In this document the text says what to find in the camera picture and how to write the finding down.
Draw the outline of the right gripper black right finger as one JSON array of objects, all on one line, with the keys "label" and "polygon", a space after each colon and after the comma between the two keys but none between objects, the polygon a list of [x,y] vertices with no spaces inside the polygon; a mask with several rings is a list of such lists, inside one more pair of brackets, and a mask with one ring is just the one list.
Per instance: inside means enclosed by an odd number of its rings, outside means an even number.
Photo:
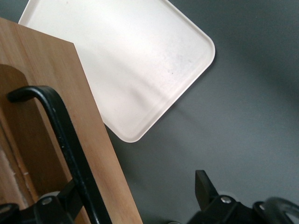
[{"label": "right gripper black right finger", "polygon": [[204,170],[195,172],[195,195],[200,211],[190,224],[256,224],[253,210],[234,198],[220,195]]}]

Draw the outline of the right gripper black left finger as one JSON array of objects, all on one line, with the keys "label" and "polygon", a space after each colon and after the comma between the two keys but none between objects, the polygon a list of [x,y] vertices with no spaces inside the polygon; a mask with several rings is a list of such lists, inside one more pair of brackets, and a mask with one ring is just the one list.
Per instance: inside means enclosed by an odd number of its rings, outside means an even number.
[{"label": "right gripper black left finger", "polygon": [[73,224],[82,209],[82,201],[71,180],[56,196],[47,195],[21,210],[16,203],[0,205],[2,224]]}]

